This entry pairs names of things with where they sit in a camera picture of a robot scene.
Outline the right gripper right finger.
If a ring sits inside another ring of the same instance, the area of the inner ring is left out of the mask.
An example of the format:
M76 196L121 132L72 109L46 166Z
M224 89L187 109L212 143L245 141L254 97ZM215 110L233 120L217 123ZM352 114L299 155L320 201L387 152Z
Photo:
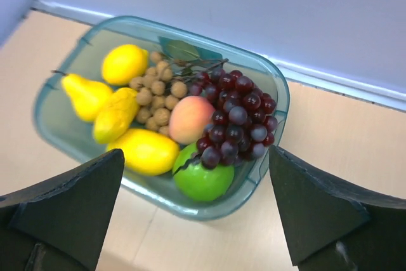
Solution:
M405 270L405 200L270 147L270 178L299 270Z

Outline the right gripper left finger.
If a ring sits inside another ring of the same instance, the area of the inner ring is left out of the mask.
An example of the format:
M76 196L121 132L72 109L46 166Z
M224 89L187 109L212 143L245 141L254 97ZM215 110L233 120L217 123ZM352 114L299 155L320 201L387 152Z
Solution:
M1 196L1 270L95 270L124 171L113 149Z

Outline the wrinkled yellow fruit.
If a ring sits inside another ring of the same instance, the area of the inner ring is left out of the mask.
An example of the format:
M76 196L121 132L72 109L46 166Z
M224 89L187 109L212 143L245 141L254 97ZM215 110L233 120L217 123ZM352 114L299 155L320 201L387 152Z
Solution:
M110 96L93 125L96 143L110 143L127 131L140 108L137 94L132 88L120 88Z

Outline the purple grape bunch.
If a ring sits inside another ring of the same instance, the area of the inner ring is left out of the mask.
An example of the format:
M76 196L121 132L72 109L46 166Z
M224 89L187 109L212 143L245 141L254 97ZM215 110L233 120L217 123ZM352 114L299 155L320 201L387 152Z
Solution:
M202 165L238 166L264 155L275 141L276 101L239 70L199 72L194 80L192 93L203 91L215 108L196 143Z

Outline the pink peach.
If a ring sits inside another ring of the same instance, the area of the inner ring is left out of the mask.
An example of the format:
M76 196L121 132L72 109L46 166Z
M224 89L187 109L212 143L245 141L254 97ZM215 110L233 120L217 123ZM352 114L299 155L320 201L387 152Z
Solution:
M214 107L202 96L188 96L180 100L171 113L169 136L182 145L197 141L214 111Z

